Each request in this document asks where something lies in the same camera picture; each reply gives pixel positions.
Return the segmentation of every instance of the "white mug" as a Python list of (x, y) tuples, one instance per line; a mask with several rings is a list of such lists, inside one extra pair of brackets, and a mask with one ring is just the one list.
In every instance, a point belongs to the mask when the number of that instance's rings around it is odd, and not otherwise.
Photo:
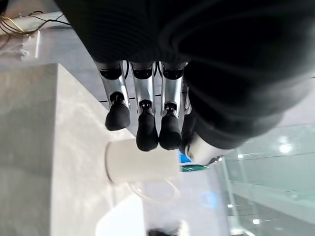
[(105, 167), (109, 179), (116, 184), (170, 181), (181, 175), (177, 150), (165, 150), (158, 146), (144, 152), (138, 149), (136, 139), (109, 142)]

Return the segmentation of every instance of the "robotic hand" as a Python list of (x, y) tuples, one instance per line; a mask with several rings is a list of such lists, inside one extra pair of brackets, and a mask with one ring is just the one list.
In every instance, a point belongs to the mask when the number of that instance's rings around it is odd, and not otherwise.
[[(122, 60), (137, 91), (137, 144), (180, 147), (197, 164), (274, 127), (310, 90), (314, 0), (56, 0), (94, 59), (111, 102), (106, 126), (127, 127)], [(153, 65), (163, 64), (157, 135)], [(182, 79), (189, 88), (182, 132)]]

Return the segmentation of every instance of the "black fabric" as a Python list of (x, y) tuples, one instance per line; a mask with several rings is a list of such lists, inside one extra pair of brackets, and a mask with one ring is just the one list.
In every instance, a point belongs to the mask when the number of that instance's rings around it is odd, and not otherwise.
[(310, 90), (315, 0), (56, 2), (96, 61), (189, 61), (196, 132), (216, 147), (268, 131)]
[(0, 0), (0, 15), (6, 11), (9, 0)]

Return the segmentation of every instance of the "ceiling light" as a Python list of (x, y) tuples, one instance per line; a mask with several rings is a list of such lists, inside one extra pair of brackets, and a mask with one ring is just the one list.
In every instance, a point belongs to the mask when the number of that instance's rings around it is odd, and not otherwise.
[(282, 144), (279, 147), (279, 151), (282, 153), (289, 153), (292, 151), (292, 144)]
[(253, 223), (254, 225), (258, 225), (258, 224), (260, 224), (260, 220), (254, 219), (254, 220), (252, 220), (252, 223)]

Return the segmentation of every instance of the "marble surface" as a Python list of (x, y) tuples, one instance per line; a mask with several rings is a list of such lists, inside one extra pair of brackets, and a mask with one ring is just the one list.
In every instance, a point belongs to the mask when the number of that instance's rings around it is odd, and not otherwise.
[(61, 65), (0, 78), (0, 235), (97, 235), (122, 204), (133, 212), (111, 221), (145, 235), (141, 200), (104, 165), (106, 143), (131, 133), (107, 131), (107, 110)]

